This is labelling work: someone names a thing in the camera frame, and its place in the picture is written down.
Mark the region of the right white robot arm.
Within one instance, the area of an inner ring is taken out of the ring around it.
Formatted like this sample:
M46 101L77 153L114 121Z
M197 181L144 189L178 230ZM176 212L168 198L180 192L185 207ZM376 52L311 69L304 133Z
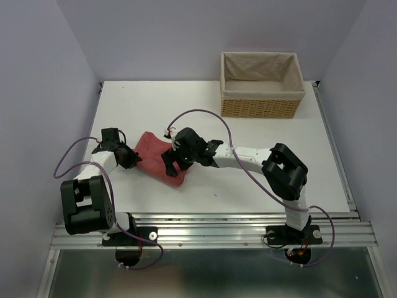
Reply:
M232 147L221 140L205 141L192 128L165 130L171 147L161 158L166 174L177 177L198 163L212 168L236 168L247 173L258 173L266 178L272 193L285 208L286 223L269 225L264 239L270 246L320 245L320 229L311 223L305 190L308 168L283 143L270 149Z

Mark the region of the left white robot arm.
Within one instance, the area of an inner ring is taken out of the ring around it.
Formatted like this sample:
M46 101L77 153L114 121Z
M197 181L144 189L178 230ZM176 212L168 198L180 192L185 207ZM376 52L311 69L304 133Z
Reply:
M63 221L70 235L100 232L111 235L126 245L140 241L135 219L128 213L115 211L114 191L109 174L118 166L132 169L142 161L127 145L125 134L118 128L101 130L101 139L83 163L84 169L60 186Z

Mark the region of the red t shirt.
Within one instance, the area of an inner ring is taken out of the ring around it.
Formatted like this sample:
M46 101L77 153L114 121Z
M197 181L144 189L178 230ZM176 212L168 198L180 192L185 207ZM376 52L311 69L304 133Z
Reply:
M144 132L136 144L135 151L142 159L137 167L152 178L162 181L170 186L179 187L185 179L178 165L175 165L178 176L171 177L166 174L166 166L161 155L172 148L169 142L164 142L152 132Z

